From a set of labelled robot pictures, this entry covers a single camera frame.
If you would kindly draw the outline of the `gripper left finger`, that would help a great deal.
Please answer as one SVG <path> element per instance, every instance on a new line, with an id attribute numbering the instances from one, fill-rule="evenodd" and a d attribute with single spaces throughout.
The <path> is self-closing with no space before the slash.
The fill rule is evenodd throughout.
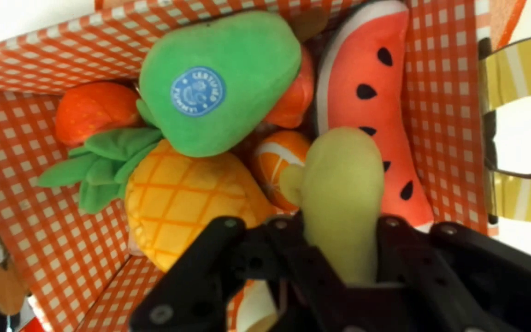
<path id="1" fill-rule="evenodd" d="M 129 332 L 342 332 L 342 282 L 303 236 L 301 214 L 248 229 L 217 217 L 133 311 Z"/>

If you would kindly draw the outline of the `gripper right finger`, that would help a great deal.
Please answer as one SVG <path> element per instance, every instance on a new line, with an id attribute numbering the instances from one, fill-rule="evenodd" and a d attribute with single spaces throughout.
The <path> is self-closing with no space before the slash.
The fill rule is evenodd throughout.
<path id="1" fill-rule="evenodd" d="M 377 224 L 389 332 L 531 332 L 531 255 L 463 225 Z"/>

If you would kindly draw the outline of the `yellow banana plushie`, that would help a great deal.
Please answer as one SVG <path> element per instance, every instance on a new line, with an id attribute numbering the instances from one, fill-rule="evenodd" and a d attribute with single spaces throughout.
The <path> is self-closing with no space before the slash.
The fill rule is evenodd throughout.
<path id="1" fill-rule="evenodd" d="M 362 130 L 337 127 L 312 143 L 302 166 L 289 165 L 279 176 L 282 195 L 301 210 L 307 243 L 350 286 L 377 280 L 384 174 L 374 140 Z"/>

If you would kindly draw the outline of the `yellow pineapple plushie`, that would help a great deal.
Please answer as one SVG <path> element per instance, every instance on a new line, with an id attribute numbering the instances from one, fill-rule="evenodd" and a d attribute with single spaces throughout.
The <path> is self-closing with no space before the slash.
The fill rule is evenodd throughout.
<path id="1" fill-rule="evenodd" d="M 86 213 L 122 200 L 135 243 L 163 272 L 214 218 L 238 217 L 253 228 L 275 213 L 234 154 L 188 157 L 154 128 L 94 134 L 38 178 L 43 188 L 74 184 Z"/>

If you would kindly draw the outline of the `orange slice plushie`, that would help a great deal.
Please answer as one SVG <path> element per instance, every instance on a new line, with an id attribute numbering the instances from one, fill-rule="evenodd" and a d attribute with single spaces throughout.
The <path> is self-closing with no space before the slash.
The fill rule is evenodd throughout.
<path id="1" fill-rule="evenodd" d="M 293 214 L 297 206 L 284 198 L 279 178 L 289 165 L 304 165 L 311 141 L 294 130 L 280 130 L 261 141 L 251 158 L 249 169 L 263 193 L 278 212 Z"/>

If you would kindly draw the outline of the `red checked cardboard box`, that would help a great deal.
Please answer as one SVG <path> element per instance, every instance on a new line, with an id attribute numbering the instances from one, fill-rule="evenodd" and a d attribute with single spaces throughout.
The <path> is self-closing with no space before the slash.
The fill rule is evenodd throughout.
<path id="1" fill-rule="evenodd" d="M 126 330 L 126 309 L 158 271 L 127 254 L 120 204 L 98 216 L 77 208 L 76 187 L 41 189 L 36 177 L 67 148 L 55 140 L 60 95 L 96 80 L 133 78 L 142 58 L 171 28 L 241 9 L 290 17 L 322 7 L 330 24 L 363 0 L 129 0 L 95 12 L 94 0 L 51 0 L 19 26 L 27 7 L 0 17 L 0 238 L 51 332 Z M 531 252 L 531 205 L 498 225 L 487 223 L 487 186 L 478 183 L 478 45 L 492 33 L 502 47 L 499 15 L 516 20 L 510 42 L 531 38 L 531 0 L 405 0 L 410 7 L 403 119 L 434 221 L 457 221 Z M 531 191 L 522 192 L 531 203 Z"/>

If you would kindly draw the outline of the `red strawberry plushie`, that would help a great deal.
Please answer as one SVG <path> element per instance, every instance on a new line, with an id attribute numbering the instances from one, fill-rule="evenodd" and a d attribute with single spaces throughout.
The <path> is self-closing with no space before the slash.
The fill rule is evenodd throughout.
<path id="1" fill-rule="evenodd" d="M 136 107 L 138 94 L 124 84 L 98 81 L 76 86 L 61 97 L 56 111 L 55 136 L 78 146 L 94 134 L 143 124 Z"/>

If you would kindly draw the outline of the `orange red round plushie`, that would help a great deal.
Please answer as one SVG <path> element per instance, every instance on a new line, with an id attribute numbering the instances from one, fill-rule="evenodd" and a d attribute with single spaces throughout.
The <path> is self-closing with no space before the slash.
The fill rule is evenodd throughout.
<path id="1" fill-rule="evenodd" d="M 310 52 L 301 46 L 301 68 L 295 80 L 280 97 L 264 122 L 288 130 L 297 128 L 304 119 L 314 97 L 315 73 Z"/>

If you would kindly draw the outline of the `green pear plushie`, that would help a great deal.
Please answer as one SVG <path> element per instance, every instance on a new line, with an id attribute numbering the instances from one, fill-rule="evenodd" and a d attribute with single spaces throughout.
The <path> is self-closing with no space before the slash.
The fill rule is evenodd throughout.
<path id="1" fill-rule="evenodd" d="M 247 11 L 168 32 L 139 74 L 142 111 L 176 151 L 225 153 L 264 120 L 301 69 L 277 13 Z"/>

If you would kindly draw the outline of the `red watermelon slice plushie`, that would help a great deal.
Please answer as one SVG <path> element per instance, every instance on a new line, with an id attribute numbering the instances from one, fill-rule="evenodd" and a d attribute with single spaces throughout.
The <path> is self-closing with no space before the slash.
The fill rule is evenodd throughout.
<path id="1" fill-rule="evenodd" d="M 420 231 L 435 218 L 413 161 L 401 111 L 409 8 L 371 0 L 337 30 L 319 63 L 315 121 L 319 135 L 342 126 L 367 133 L 385 167 L 382 214 Z"/>

